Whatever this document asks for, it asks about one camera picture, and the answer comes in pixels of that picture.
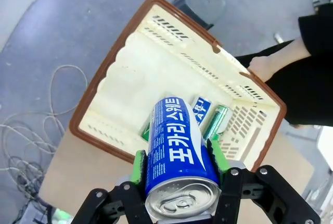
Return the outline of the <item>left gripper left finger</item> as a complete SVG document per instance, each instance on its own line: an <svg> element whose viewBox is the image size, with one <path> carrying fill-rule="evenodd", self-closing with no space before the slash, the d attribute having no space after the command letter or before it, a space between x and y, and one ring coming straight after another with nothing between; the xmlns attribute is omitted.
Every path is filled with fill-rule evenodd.
<svg viewBox="0 0 333 224"><path fill-rule="evenodd" d="M112 191L96 188L89 192L72 223L117 223L125 216L128 223L151 223L144 204L147 155L137 151L129 181Z"/></svg>

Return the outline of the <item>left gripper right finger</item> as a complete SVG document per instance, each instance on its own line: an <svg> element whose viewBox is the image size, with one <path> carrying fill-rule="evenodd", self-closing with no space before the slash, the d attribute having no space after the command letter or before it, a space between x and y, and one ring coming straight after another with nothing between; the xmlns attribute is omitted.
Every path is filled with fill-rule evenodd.
<svg viewBox="0 0 333 224"><path fill-rule="evenodd" d="M209 157L220 180L213 223L237 223L242 199L250 199L271 223L320 223L319 215L272 166L255 172L230 167L216 142L207 141Z"/></svg>

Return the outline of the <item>person's right hand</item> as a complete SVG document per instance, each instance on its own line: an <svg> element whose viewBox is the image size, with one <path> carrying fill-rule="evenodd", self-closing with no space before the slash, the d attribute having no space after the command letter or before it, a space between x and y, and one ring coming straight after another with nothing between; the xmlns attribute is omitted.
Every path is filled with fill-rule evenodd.
<svg viewBox="0 0 333 224"><path fill-rule="evenodd" d="M276 55L271 54L269 56L256 56L252 58L248 70L254 73L263 82L268 81L277 71Z"/></svg>

